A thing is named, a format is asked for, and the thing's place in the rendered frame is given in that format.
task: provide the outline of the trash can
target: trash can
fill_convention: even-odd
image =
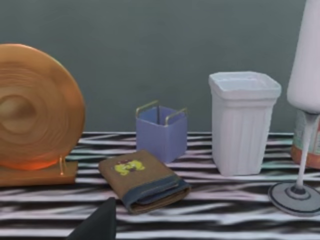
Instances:
[[[266,74],[218,72],[212,95],[212,158],[223,176],[261,171],[273,106],[281,86]]]
[[[171,163],[187,150],[187,109],[174,110],[155,100],[135,112],[136,149]]]

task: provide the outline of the purple bag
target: purple bag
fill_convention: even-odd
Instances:
[[[163,163],[171,163],[187,150],[187,109],[160,106],[159,101],[135,112],[136,149],[146,150]]]

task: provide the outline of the yellow cartoon print on wallet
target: yellow cartoon print on wallet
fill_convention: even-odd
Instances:
[[[142,162],[138,160],[123,160],[116,163],[114,169],[122,176],[128,175],[130,172],[142,171],[145,169]]]

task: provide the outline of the striped surface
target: striped surface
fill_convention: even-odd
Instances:
[[[189,182],[190,195],[148,214],[128,215],[117,201],[118,240],[319,240],[320,216],[298,218],[277,211],[268,188],[294,180],[298,166],[289,149],[292,134],[271,133],[259,175],[225,178],[211,160],[211,135],[188,136],[187,153],[169,164]],[[0,189],[0,239],[62,240],[103,201],[115,194],[98,162],[135,150],[135,135],[84,133],[68,157],[79,161],[76,184]],[[306,183],[320,186],[320,171],[307,169]]]

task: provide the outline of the table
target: table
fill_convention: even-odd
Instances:
[[[168,164],[192,185],[184,200],[132,216],[117,200],[118,240],[319,240],[320,217],[293,217],[276,210],[268,188],[294,180],[289,155],[293,135],[271,133],[259,175],[223,177],[211,159],[211,134],[191,132],[188,150]],[[79,161],[76,184],[0,189],[1,240],[62,240],[109,197],[116,197],[97,169],[107,157],[135,150],[130,132],[86,132],[68,156]],[[306,183],[320,186],[320,171]]]

